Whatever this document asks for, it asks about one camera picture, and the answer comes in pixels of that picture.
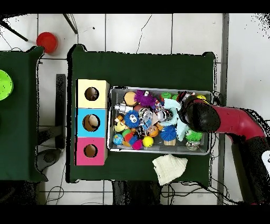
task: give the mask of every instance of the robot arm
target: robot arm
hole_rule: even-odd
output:
[[[259,116],[254,111],[214,106],[190,96],[182,101],[179,117],[196,132],[227,134],[233,143],[244,201],[270,203],[270,147],[265,135],[270,128],[258,123]]]

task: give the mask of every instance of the blue toy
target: blue toy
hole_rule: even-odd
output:
[[[130,110],[124,116],[125,125],[129,128],[136,128],[140,124],[139,113],[136,110]]]
[[[122,145],[124,138],[121,134],[115,134],[112,141],[113,143],[115,143],[116,145]]]
[[[176,130],[174,125],[164,127],[160,132],[160,137],[164,141],[171,141],[176,139]]]

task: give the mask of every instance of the green bowl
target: green bowl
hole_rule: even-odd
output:
[[[7,98],[13,90],[13,81],[9,75],[0,70],[0,100]]]

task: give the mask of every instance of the green table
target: green table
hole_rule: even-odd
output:
[[[0,180],[45,181],[35,167],[37,147],[36,65],[43,47],[27,52],[0,51],[0,69],[14,89],[0,101]]]
[[[82,180],[145,180],[157,181],[152,160],[164,154],[108,152],[104,166],[74,165],[75,135],[75,81],[76,79],[106,80],[110,86],[132,86],[167,89],[213,91],[213,67],[215,56],[203,55],[152,55],[114,52],[86,52],[81,44],[75,44],[67,55],[69,63],[67,107],[67,181]],[[175,181],[198,181],[209,184],[209,155],[185,157],[185,172]]]

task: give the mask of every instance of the metal tray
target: metal tray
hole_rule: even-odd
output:
[[[176,139],[175,146],[165,146],[163,140],[158,135],[154,137],[154,144],[151,147],[144,147],[141,150],[133,150],[132,147],[126,147],[124,145],[115,145],[112,141],[115,131],[113,126],[115,125],[114,119],[119,115],[119,112],[114,110],[115,104],[123,102],[124,94],[128,91],[148,90],[154,97],[159,99],[159,95],[163,92],[170,92],[172,95],[178,94],[178,91],[195,92],[196,94],[204,95],[208,101],[213,103],[213,94],[209,91],[196,91],[196,90],[176,90],[176,89],[156,89],[156,88],[139,88],[139,87],[118,87],[114,86],[109,91],[109,104],[108,104],[108,137],[107,147],[111,151],[115,152],[133,152],[133,153],[164,153],[164,154],[184,154],[184,155],[207,155],[210,152],[210,137],[209,133],[203,133],[201,146],[196,151],[191,151],[186,147],[186,139],[180,142]]]

